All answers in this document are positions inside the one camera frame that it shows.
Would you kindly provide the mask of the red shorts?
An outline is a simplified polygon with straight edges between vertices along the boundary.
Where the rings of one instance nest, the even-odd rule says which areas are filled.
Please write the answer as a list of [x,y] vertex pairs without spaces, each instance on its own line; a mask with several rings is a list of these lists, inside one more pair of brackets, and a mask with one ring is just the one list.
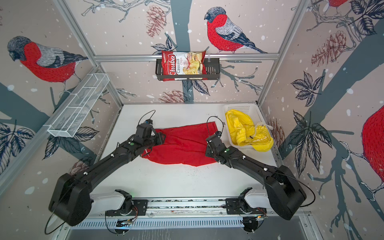
[[189,165],[199,167],[210,165],[216,161],[206,156],[209,134],[218,131],[215,122],[189,125],[176,128],[157,129],[156,132],[166,135],[162,145],[146,150],[142,158],[162,165]]

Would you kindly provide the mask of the yellow shorts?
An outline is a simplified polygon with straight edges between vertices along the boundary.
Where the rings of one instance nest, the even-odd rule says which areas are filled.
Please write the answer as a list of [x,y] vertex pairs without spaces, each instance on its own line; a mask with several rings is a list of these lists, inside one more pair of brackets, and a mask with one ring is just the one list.
[[233,145],[237,147],[252,147],[258,152],[268,152],[274,145],[269,126],[265,123],[255,124],[252,118],[238,110],[226,112],[226,121]]

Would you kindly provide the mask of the white plastic basket tray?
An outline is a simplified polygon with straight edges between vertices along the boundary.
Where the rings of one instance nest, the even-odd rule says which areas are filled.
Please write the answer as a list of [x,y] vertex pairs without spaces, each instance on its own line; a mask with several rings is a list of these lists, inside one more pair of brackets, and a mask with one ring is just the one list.
[[[227,126],[227,121],[226,121],[226,112],[229,111],[229,110],[238,110],[244,114],[247,114],[249,115],[253,122],[255,124],[257,123],[265,123],[267,124],[263,117],[262,117],[262,114],[261,114],[261,111],[259,109],[259,107],[255,104],[231,104],[231,105],[225,105],[224,106],[224,114],[225,114],[225,129],[229,135],[229,131],[228,131],[228,126]],[[245,148],[251,148],[253,149],[252,147],[237,147],[235,145],[232,144],[231,142],[231,138],[230,138],[230,135],[229,135],[229,141],[230,141],[230,144],[231,146],[235,147],[235,148],[238,148],[238,149],[245,149]]]

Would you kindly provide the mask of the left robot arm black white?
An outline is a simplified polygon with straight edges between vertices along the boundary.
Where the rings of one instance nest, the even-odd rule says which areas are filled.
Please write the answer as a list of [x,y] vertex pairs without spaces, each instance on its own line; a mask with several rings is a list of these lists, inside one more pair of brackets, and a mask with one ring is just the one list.
[[74,175],[62,175],[56,183],[49,211],[68,225],[75,226],[91,213],[120,209],[130,194],[116,190],[110,196],[94,195],[93,190],[120,167],[164,144],[165,139],[166,135],[156,132],[150,120],[137,125],[136,133],[107,157]]

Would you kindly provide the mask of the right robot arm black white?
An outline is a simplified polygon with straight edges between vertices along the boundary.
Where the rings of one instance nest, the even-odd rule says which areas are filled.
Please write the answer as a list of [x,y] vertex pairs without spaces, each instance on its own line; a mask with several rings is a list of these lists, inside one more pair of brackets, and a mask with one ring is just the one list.
[[307,199],[300,182],[289,168],[274,167],[254,160],[237,148],[226,147],[217,135],[208,137],[206,142],[206,157],[239,170],[261,183],[267,191],[272,209],[281,218],[290,220]]

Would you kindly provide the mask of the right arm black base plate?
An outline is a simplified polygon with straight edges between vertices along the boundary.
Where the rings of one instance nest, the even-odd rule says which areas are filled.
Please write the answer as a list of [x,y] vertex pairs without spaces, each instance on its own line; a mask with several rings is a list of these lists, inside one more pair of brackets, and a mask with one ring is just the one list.
[[266,208],[253,208],[248,205],[245,200],[227,198],[225,199],[225,204],[222,206],[227,210],[228,215],[262,215],[267,214]]

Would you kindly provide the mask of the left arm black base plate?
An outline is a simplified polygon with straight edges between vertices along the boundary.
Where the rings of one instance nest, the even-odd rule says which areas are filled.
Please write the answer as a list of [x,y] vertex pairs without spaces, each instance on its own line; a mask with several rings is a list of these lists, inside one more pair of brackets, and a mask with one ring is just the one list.
[[107,217],[120,216],[145,216],[148,206],[148,200],[129,200],[123,203],[118,210],[109,210],[106,212]]

